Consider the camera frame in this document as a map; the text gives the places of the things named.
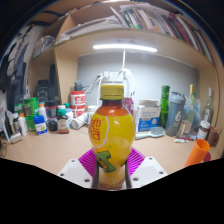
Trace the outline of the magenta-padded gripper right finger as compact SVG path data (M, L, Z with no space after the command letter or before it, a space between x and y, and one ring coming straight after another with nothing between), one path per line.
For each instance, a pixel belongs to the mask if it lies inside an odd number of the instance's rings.
M153 157L145 157L132 149L125 163L125 183L127 189L140 188L167 176L166 171Z

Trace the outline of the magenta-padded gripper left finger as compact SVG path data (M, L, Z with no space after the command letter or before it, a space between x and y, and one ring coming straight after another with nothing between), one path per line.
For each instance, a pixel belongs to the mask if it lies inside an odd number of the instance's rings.
M78 159L70 159L58 176L84 188L97 189L99 165L92 150Z

